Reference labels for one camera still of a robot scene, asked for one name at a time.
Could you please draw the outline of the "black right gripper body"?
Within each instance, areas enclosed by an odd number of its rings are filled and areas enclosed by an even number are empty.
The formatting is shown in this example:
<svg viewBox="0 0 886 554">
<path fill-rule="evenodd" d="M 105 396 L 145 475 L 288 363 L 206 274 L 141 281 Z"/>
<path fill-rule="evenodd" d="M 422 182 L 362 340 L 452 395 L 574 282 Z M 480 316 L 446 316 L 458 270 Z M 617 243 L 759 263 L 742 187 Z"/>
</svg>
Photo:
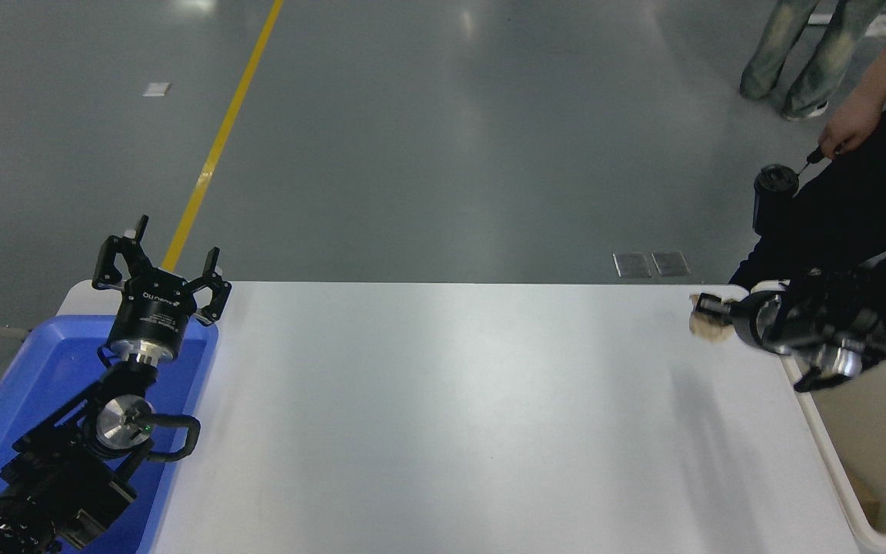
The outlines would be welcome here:
<svg viewBox="0 0 886 554">
<path fill-rule="evenodd" d="M 770 340 L 783 305 L 783 290 L 762 290 L 734 300 L 734 333 L 746 345 L 774 354 L 792 354 L 792 347 Z"/>
</svg>

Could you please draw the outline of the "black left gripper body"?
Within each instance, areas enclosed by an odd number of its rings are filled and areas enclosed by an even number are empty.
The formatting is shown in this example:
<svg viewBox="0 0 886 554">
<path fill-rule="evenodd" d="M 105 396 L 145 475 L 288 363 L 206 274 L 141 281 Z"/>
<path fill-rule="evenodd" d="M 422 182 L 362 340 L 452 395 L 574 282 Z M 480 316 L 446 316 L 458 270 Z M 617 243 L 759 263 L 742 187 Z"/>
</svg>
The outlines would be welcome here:
<svg viewBox="0 0 886 554">
<path fill-rule="evenodd" d="M 131 277 L 122 287 L 108 348 L 148 342 L 163 349 L 179 349 L 194 312 L 193 291 L 182 277 L 167 272 Z"/>
</svg>

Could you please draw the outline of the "person's hand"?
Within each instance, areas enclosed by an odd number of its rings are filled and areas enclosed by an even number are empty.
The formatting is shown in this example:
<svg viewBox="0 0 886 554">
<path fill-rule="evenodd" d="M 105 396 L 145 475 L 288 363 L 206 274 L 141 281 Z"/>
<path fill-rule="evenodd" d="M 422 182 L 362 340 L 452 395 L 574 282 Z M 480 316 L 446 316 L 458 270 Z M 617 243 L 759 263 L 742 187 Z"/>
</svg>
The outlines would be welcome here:
<svg viewBox="0 0 886 554">
<path fill-rule="evenodd" d="M 852 92 L 829 119 L 818 140 L 818 150 L 834 160 L 854 151 L 879 126 L 884 99 L 865 92 Z"/>
</svg>

